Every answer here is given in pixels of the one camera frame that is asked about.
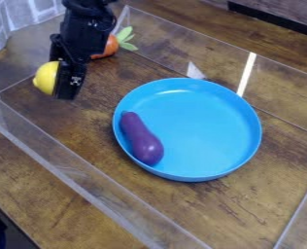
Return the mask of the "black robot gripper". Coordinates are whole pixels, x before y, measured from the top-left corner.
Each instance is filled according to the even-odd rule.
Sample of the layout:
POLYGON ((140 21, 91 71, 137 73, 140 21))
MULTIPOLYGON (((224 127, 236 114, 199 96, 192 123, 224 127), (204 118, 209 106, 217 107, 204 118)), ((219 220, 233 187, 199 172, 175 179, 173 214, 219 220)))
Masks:
POLYGON ((73 100, 80 91, 87 63, 93 54, 103 54, 116 17, 85 17, 65 13, 60 32, 49 36, 49 60, 60 61, 56 73, 53 96, 73 100))

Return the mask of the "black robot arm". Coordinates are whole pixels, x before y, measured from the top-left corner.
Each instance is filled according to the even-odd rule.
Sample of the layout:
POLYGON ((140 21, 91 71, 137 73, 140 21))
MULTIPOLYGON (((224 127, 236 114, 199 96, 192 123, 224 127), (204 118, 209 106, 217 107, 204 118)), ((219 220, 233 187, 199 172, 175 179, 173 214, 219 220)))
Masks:
POLYGON ((117 0, 61 0, 65 7, 60 32, 49 36, 49 60, 59 62, 52 95, 73 100, 80 91, 87 64, 103 54, 117 19, 108 4, 117 0))

